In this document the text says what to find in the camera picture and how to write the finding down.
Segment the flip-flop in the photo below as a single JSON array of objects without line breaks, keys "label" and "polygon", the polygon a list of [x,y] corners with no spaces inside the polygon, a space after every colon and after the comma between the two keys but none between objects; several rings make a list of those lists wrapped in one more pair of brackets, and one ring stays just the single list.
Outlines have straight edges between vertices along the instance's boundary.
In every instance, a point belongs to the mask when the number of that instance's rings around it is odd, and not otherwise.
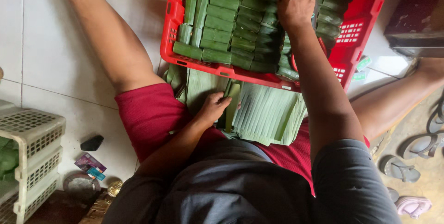
[{"label": "flip-flop", "polygon": [[406,160],[418,156],[429,159],[435,156],[435,151],[438,147],[443,146],[444,131],[438,131],[435,134],[423,134],[408,138],[398,148],[398,154]]},{"label": "flip-flop", "polygon": [[408,214],[416,220],[432,208],[432,202],[425,197],[403,196],[395,204],[399,215]]},{"label": "flip-flop", "polygon": [[427,131],[429,133],[436,133],[444,125],[444,95],[441,96],[438,107],[430,116],[427,122]]},{"label": "flip-flop", "polygon": [[385,175],[401,179],[402,182],[414,183],[421,177],[421,173],[415,169],[415,166],[407,166],[399,158],[392,155],[388,155],[381,160],[379,169]]},{"label": "flip-flop", "polygon": [[395,203],[399,199],[399,193],[391,187],[387,187],[388,195],[393,203]]}]

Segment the gold spiky ball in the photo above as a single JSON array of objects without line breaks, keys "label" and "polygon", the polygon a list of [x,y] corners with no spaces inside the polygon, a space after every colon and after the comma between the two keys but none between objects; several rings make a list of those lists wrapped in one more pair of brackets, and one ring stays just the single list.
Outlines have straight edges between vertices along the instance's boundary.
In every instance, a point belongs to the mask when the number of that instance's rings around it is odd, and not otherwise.
[{"label": "gold spiky ball", "polygon": [[120,189],[123,186],[123,182],[122,181],[114,181],[110,184],[110,186],[108,187],[108,195],[110,195],[111,197],[116,197],[117,194],[120,192]]}]

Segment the white plastic crate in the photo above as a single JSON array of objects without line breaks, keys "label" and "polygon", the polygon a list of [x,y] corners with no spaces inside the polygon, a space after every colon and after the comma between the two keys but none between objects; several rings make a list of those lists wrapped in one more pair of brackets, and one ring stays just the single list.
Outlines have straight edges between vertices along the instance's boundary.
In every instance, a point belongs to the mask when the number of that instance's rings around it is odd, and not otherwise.
[{"label": "white plastic crate", "polygon": [[0,136],[19,144],[15,182],[0,181],[0,224],[24,223],[58,188],[63,117],[0,100]]}]

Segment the purple card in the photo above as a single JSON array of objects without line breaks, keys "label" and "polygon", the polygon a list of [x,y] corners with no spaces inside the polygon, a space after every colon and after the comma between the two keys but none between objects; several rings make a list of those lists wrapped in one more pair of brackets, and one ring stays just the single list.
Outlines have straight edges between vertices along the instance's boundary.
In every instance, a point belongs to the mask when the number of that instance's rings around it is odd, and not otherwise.
[{"label": "purple card", "polygon": [[98,168],[101,173],[105,172],[107,169],[103,164],[99,163],[92,155],[88,152],[84,153],[83,156],[78,159],[75,163],[83,171],[88,171],[90,168]]}]

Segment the white tile floor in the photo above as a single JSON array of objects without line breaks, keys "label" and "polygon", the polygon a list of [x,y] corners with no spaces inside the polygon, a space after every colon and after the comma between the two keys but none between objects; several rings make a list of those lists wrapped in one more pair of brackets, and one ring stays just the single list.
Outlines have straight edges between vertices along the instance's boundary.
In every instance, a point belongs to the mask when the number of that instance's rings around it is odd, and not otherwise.
[{"label": "white tile floor", "polygon": [[[141,39],[155,69],[164,67],[159,48],[166,0],[107,1]],[[73,162],[82,153],[80,143],[100,133],[105,140],[91,154],[108,168],[108,177],[129,178],[137,166],[136,155],[119,119],[114,92],[67,1],[0,0],[0,8],[0,67],[5,73],[0,99],[67,119],[60,173],[77,170]],[[364,51],[374,63],[365,69],[367,80],[350,85],[349,97],[402,77],[404,61],[378,58],[395,56],[382,35],[384,28],[384,22],[375,25]]]}]

